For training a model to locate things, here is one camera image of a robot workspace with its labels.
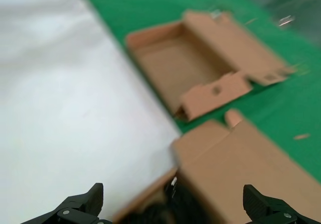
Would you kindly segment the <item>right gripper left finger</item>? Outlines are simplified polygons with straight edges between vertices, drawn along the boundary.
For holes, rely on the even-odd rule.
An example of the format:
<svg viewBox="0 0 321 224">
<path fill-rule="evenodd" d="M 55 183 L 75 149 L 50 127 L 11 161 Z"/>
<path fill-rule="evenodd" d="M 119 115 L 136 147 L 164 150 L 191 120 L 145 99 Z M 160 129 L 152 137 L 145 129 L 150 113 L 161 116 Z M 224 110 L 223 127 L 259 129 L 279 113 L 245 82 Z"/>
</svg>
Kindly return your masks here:
<svg viewBox="0 0 321 224">
<path fill-rule="evenodd" d="M 67 197 L 53 211 L 23 224 L 96 224 L 111 223 L 98 216 L 103 206 L 103 184 L 95 183 L 88 192 Z"/>
</svg>

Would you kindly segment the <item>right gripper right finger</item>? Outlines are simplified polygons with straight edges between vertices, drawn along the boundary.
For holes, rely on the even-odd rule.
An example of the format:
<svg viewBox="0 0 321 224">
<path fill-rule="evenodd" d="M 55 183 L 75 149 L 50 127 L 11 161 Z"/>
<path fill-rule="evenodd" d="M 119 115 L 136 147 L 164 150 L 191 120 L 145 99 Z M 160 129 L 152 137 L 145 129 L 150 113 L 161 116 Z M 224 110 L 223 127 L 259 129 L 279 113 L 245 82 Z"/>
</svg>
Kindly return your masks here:
<svg viewBox="0 0 321 224">
<path fill-rule="evenodd" d="M 251 184 L 243 187 L 243 208 L 251 223 L 318 224 L 318 221 L 298 213 L 284 200 L 261 194 Z"/>
</svg>

